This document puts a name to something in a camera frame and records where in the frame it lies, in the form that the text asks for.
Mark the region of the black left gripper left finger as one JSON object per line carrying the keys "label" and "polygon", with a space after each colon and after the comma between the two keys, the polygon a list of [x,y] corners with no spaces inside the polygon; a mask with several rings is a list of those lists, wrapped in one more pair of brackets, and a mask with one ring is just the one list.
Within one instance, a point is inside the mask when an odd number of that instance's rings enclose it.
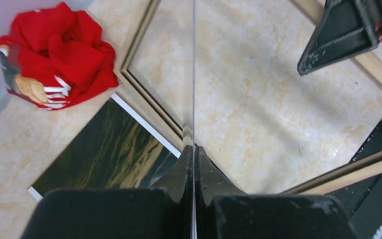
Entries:
{"label": "black left gripper left finger", "polygon": [[192,146],[153,187],[57,189],[47,193],[24,239],[191,239]]}

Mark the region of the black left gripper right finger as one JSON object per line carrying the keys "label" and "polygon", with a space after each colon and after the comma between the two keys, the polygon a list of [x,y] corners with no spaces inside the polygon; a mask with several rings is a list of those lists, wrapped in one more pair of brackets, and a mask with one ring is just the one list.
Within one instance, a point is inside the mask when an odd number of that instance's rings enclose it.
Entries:
{"label": "black left gripper right finger", "polygon": [[199,239],[355,239],[340,202],[325,195],[249,195],[195,151]]}

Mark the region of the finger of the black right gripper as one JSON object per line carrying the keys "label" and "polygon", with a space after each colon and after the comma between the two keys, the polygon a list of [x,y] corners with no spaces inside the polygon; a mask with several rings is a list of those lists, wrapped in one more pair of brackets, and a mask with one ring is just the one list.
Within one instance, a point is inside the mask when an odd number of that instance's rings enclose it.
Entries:
{"label": "finger of the black right gripper", "polygon": [[331,64],[370,52],[379,45],[365,0],[327,0],[298,64],[303,76]]}

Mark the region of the landscape photo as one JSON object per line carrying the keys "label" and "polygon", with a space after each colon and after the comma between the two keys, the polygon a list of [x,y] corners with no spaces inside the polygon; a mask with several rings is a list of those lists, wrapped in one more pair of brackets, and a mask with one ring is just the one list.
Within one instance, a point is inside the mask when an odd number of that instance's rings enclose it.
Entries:
{"label": "landscape photo", "polygon": [[147,188],[180,151],[128,102],[113,94],[29,186],[37,201],[51,190]]}

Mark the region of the wooden picture frame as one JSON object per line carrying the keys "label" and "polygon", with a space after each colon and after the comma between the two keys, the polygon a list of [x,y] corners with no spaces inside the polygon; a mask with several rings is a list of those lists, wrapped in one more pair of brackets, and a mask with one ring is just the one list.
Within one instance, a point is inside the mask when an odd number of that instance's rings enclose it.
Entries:
{"label": "wooden picture frame", "polygon": [[348,163],[382,118],[382,61],[365,53],[305,76],[321,0],[163,0],[125,73],[187,127],[235,185],[280,193]]}

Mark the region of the clear acrylic sheet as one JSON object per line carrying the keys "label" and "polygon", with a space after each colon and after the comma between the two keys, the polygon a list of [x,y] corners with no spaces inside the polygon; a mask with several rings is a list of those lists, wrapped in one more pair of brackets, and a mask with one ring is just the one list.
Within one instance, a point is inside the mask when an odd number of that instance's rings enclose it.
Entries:
{"label": "clear acrylic sheet", "polygon": [[183,143],[157,185],[192,238],[382,237],[382,62],[321,68],[326,15],[359,0],[149,0],[122,73]]}

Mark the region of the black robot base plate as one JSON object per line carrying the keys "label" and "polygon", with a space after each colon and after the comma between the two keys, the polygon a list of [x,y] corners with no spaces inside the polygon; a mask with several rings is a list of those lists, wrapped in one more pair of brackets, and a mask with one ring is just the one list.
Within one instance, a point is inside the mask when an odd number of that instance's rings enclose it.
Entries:
{"label": "black robot base plate", "polygon": [[[351,159],[351,163],[382,151],[382,120]],[[330,193],[348,212],[358,238],[371,239],[382,226],[382,173]]]}

